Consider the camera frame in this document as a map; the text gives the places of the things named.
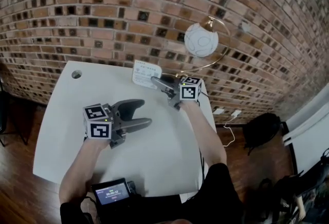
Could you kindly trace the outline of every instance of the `table grommet hole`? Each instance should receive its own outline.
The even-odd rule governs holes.
[[[71,76],[72,76],[73,79],[78,79],[78,78],[80,78],[82,76],[82,71],[75,70],[74,72],[72,72],[72,75]]]

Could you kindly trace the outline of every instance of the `black shirt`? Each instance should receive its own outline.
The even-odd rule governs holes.
[[[105,224],[133,223],[154,224],[161,221],[186,219],[197,223],[241,223],[243,205],[224,164],[209,168],[207,177],[198,193],[185,203],[150,203],[149,198],[136,198],[130,212],[115,218],[109,212]],[[80,207],[72,203],[61,205],[62,224],[88,224]]]

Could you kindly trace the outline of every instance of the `wooden floor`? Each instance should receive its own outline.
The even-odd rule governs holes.
[[[60,221],[59,185],[33,175],[33,158],[36,141],[45,108],[18,100],[11,104],[14,118],[28,145],[19,136],[0,135],[6,147],[0,146],[0,223],[58,224]],[[13,130],[8,122],[8,131]],[[236,141],[227,148],[228,165],[235,188],[242,201],[248,190],[269,177],[278,180],[291,173],[291,158],[280,137],[255,150],[247,157],[243,150],[244,139],[240,129],[234,129]],[[232,138],[227,129],[218,130],[226,143]],[[85,200],[82,209],[95,215],[91,202]]]

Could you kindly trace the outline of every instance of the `brick wall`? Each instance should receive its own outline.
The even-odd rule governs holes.
[[[188,54],[184,32],[206,15],[223,19],[232,47],[197,73],[213,108],[244,123],[271,111],[294,114],[329,81],[328,0],[0,0],[0,61],[5,88],[47,103],[69,60],[132,67],[135,59],[176,72],[215,60]],[[250,31],[239,26],[248,23]]]

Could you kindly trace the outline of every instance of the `white lamp shade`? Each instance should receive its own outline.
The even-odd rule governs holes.
[[[198,57],[206,57],[216,50],[218,34],[217,32],[206,30],[199,23],[195,23],[185,32],[184,42],[191,54]]]

